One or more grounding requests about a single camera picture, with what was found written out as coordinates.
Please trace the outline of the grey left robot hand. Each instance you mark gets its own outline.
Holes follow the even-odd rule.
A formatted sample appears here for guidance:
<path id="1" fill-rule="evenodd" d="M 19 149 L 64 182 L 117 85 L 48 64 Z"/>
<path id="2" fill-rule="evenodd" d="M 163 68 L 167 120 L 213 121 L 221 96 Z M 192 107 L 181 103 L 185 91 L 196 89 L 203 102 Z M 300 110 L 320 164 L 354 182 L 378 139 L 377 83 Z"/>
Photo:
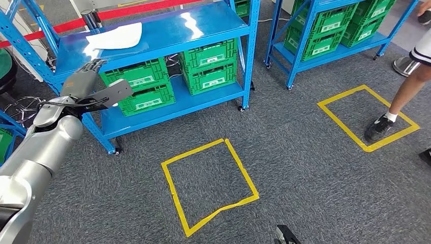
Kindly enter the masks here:
<path id="1" fill-rule="evenodd" d="M 98 80 L 99 70 L 106 62 L 105 59 L 95 58 L 85 63 L 65 80 L 59 96 L 82 99 L 90 95 Z"/>

